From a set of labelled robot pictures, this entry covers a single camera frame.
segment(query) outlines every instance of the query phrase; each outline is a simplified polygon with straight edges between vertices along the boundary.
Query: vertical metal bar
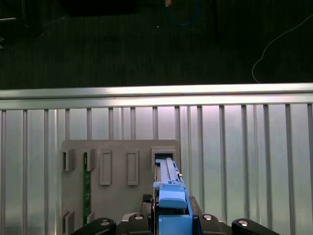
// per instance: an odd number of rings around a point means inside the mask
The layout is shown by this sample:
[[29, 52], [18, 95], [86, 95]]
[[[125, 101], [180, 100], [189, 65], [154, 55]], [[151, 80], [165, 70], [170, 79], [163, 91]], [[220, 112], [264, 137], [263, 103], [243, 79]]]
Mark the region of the vertical metal bar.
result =
[[[56, 132], [55, 132], [55, 138], [56, 138], [56, 154], [54, 155], [53, 152], [50, 152], [51, 156], [58, 156], [59, 150], [62, 148], [63, 141], [67, 140], [69, 138], [69, 110], [56, 110]], [[59, 172], [59, 161], [58, 159], [56, 161], [56, 172]], [[59, 233], [61, 230], [61, 225], [59, 222], [59, 218], [62, 216], [62, 184], [61, 184], [61, 174], [56, 175], [56, 212], [55, 212], [55, 221], [56, 221], [56, 233]]]
[[250, 187], [249, 187], [249, 158], [248, 158], [248, 132], [247, 132], [247, 113], [246, 106], [242, 106], [242, 133], [243, 133], [243, 167], [244, 167], [244, 212], [245, 218], [250, 219]]
[[132, 138], [132, 122], [131, 109], [123, 108], [122, 110], [122, 126], [123, 126], [123, 140], [130, 140]]
[[109, 109], [91, 109], [91, 129], [93, 140], [109, 139]]
[[202, 107], [204, 213], [222, 215], [222, 171], [219, 106]]
[[5, 111], [0, 111], [0, 234], [5, 227]]
[[70, 139], [70, 111], [69, 109], [65, 109], [65, 139], [66, 140]]
[[225, 106], [225, 155], [228, 222], [245, 216], [242, 107]]
[[309, 147], [310, 147], [310, 182], [311, 182], [311, 212], [313, 218], [313, 107], [308, 105], [308, 119], [309, 119]]
[[87, 109], [87, 140], [92, 139], [92, 116], [91, 109]]
[[23, 232], [23, 111], [6, 111], [5, 232]]
[[279, 234], [289, 235], [290, 208], [286, 107], [285, 105], [269, 105], [268, 113], [273, 230]]
[[189, 111], [187, 106], [180, 106], [180, 164], [184, 182], [190, 188], [190, 151], [189, 151]]
[[136, 107], [136, 139], [153, 139], [153, 111], [152, 107]]
[[23, 149], [22, 149], [22, 235], [27, 235], [27, 111], [23, 111]]
[[203, 155], [202, 155], [202, 113], [197, 106], [189, 107], [189, 146], [191, 194], [203, 209]]
[[47, 184], [45, 192], [48, 194], [47, 199], [47, 229], [48, 235], [55, 235], [57, 233], [57, 221], [58, 221], [58, 110], [46, 111], [47, 117], [45, 118], [45, 174], [47, 174]]
[[227, 170], [226, 170], [226, 143], [225, 143], [225, 107], [220, 106], [220, 148], [221, 148], [221, 173], [222, 173], [222, 220], [227, 224]]
[[27, 233], [44, 234], [45, 202], [45, 112], [28, 110], [24, 123], [24, 154], [27, 156]]
[[265, 150], [266, 150], [266, 179], [267, 179], [267, 220], [268, 228], [273, 229], [273, 204], [272, 204], [272, 175], [270, 160], [270, 138], [269, 138], [269, 113], [268, 105], [264, 105], [264, 126], [265, 126]]
[[179, 113], [179, 107], [175, 107], [175, 139], [180, 142], [180, 113]]
[[259, 221], [258, 208], [258, 165], [257, 165], [257, 127], [256, 127], [256, 107], [247, 105], [246, 107], [246, 130], [244, 131], [246, 143], [246, 166], [249, 179], [247, 189], [249, 190], [247, 199], [249, 200], [249, 218], [254, 221]]
[[44, 111], [44, 235], [49, 234], [49, 110]]
[[291, 110], [286, 105], [286, 134], [287, 134], [287, 159], [288, 159], [288, 189], [289, 189], [289, 216], [290, 234], [295, 235], [295, 210], [294, 210], [294, 180], [293, 180], [293, 156], [291, 136]]
[[114, 119], [113, 119], [113, 109], [109, 109], [109, 140], [114, 139]]
[[159, 140], [174, 140], [176, 136], [175, 107], [157, 108], [157, 130]]
[[87, 139], [87, 110], [71, 109], [70, 110], [70, 139], [86, 140]]
[[310, 179], [310, 140], [312, 131], [312, 108], [307, 104], [292, 104], [291, 112], [291, 157], [288, 163], [293, 168], [293, 199], [295, 234], [313, 234], [312, 180]]
[[158, 139], [158, 109], [157, 107], [152, 108], [152, 126], [153, 126], [153, 139]]
[[122, 108], [113, 108], [113, 138], [121, 140], [123, 137]]
[[136, 109], [131, 108], [131, 138], [136, 139]]

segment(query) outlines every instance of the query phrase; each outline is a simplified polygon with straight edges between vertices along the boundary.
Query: blue plastic part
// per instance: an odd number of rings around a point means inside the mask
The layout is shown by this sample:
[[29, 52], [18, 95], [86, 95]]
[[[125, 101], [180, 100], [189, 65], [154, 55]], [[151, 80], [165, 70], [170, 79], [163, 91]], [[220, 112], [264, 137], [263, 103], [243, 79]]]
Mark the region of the blue plastic part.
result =
[[192, 209], [188, 197], [188, 190], [184, 190], [189, 214], [182, 215], [159, 215], [159, 235], [192, 235]]
[[181, 184], [160, 185], [159, 207], [186, 209], [185, 189]]

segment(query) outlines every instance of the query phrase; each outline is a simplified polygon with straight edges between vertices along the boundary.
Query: metal bolt head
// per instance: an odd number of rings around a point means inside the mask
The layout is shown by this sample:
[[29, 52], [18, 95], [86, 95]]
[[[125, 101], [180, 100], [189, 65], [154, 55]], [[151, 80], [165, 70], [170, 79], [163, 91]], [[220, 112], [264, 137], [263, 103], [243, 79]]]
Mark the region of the metal bolt head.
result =
[[208, 215], [208, 214], [204, 215], [203, 217], [204, 217], [206, 220], [211, 220], [211, 219], [212, 219], [212, 216], [210, 216], [210, 215]]
[[241, 226], [244, 226], [244, 227], [248, 226], [248, 222], [243, 221], [243, 220], [240, 220], [238, 223], [239, 223]]
[[138, 215], [135, 215], [135, 219], [143, 219], [143, 216], [138, 214]]
[[107, 225], [109, 225], [109, 224], [110, 224], [110, 222], [107, 221], [107, 220], [102, 220], [102, 221], [101, 221], [101, 225], [102, 225], [102, 226], [107, 226]]

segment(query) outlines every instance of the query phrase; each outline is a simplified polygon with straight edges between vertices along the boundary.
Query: silver horizontal bar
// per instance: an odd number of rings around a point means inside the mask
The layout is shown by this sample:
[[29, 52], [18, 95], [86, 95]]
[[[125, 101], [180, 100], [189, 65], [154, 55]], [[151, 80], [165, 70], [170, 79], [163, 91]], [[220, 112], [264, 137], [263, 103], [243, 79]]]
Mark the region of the silver horizontal bar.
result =
[[313, 103], [312, 94], [238, 94], [100, 97], [72, 99], [0, 100], [1, 110], [78, 109], [103, 107], [145, 107], [174, 105], [235, 105], [235, 104], [296, 104]]
[[0, 100], [202, 94], [290, 94], [312, 92], [313, 83], [65, 88], [0, 91]]

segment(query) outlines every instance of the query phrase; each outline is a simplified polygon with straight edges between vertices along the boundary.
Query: black object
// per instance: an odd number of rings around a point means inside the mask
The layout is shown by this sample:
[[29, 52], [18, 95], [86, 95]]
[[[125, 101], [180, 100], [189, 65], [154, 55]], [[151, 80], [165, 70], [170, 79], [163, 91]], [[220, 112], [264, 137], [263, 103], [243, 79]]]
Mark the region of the black object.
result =
[[12, 31], [12, 22], [17, 22], [21, 26], [22, 31], [33, 36], [40, 36], [42, 34], [39, 23], [38, 0], [0, 0], [0, 8], [2, 15], [0, 15], [1, 33], [5, 31], [5, 25]]
[[[147, 203], [146, 199], [147, 195], [145, 194], [143, 202]], [[194, 214], [193, 235], [279, 235], [278, 233], [275, 233], [252, 220], [244, 218], [234, 220], [232, 226], [230, 227], [223, 222], [219, 222], [218, 219], [211, 214], [203, 214], [194, 197], [190, 197], [190, 202]], [[132, 215], [128, 221], [122, 221], [117, 226], [113, 220], [108, 218], [99, 218], [72, 233], [72, 235], [152, 234], [151, 216], [142, 212]]]
[[58, 0], [71, 16], [130, 14], [136, 11], [136, 0]]

